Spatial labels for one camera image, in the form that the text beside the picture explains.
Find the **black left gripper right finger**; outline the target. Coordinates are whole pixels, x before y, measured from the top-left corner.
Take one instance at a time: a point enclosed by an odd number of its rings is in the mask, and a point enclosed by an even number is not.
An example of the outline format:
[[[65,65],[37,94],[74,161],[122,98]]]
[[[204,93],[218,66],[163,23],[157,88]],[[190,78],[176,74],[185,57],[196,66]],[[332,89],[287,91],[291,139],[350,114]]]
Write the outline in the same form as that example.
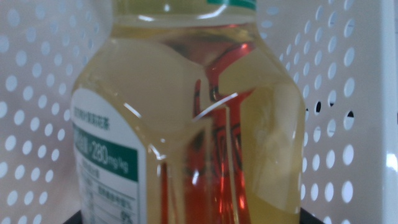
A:
[[[306,211],[305,209],[300,209],[300,224],[324,224],[320,219]]]

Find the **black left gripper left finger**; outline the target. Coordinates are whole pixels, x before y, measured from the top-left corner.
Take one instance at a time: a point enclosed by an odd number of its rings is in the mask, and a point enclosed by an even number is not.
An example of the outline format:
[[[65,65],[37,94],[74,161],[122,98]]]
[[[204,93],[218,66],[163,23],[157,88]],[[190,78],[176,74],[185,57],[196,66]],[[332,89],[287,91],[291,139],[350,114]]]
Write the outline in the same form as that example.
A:
[[[63,224],[83,224],[81,210],[73,214],[70,218],[64,221]]]

